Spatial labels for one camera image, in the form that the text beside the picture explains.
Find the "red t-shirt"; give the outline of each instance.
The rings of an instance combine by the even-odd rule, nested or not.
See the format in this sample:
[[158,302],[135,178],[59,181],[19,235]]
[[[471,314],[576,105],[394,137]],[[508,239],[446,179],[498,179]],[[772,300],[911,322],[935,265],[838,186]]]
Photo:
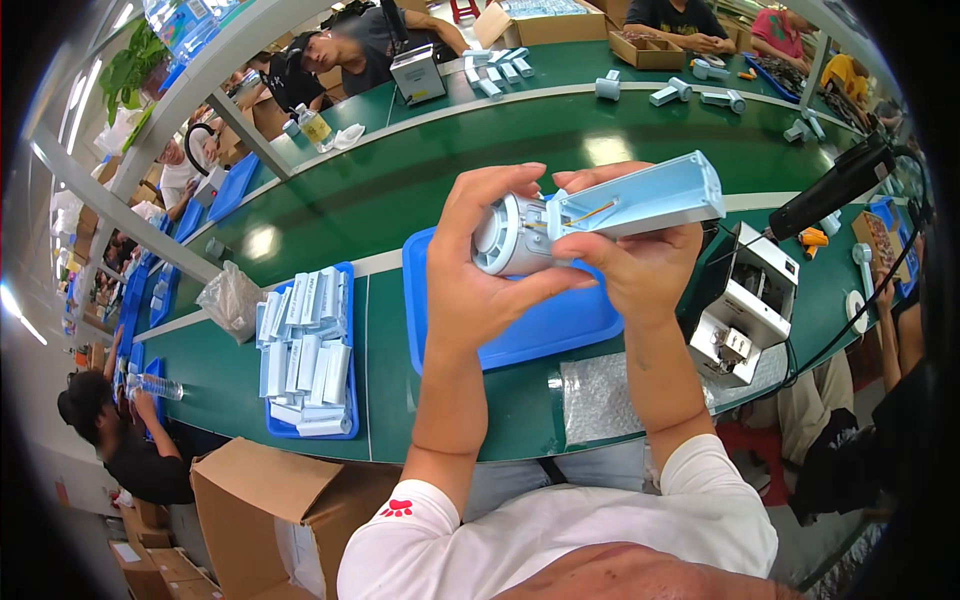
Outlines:
[[790,24],[787,23],[781,11],[763,9],[758,12],[750,35],[759,37],[794,59],[804,56],[804,45],[800,40],[800,34],[790,29]]

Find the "yellow t-shirt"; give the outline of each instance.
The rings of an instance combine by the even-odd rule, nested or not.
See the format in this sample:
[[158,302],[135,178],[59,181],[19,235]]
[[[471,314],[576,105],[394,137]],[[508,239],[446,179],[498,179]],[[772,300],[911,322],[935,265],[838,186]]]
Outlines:
[[861,102],[867,99],[867,78],[860,77],[853,70],[853,59],[845,54],[838,54],[833,57],[824,68],[824,75],[820,78],[820,85],[827,85],[827,82],[836,75],[844,83],[844,91],[854,102]]

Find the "jeans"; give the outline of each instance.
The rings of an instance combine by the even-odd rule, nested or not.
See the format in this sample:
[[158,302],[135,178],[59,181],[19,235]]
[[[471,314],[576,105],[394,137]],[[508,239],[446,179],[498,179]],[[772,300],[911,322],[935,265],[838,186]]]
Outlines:
[[[643,439],[554,456],[567,482],[576,486],[643,492]],[[477,465],[473,470],[464,523],[473,521],[537,488],[552,485],[535,460]]]

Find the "red paw print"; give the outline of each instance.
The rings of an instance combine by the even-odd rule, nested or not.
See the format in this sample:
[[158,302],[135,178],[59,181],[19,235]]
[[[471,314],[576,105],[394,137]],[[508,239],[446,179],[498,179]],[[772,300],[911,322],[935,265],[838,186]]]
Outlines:
[[410,500],[391,500],[390,508],[383,509],[383,512],[380,513],[381,516],[401,516],[401,515],[412,515],[414,512],[410,510],[410,507],[414,503]]

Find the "black cap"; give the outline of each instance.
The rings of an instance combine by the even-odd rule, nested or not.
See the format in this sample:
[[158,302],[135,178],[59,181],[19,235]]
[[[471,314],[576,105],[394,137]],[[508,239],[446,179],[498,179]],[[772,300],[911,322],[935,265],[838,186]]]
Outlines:
[[300,58],[303,55],[303,51],[306,50],[306,44],[311,37],[318,36],[319,34],[320,32],[303,32],[299,36],[294,37],[294,40],[290,42],[286,52],[288,75],[303,70],[303,67],[300,66]]

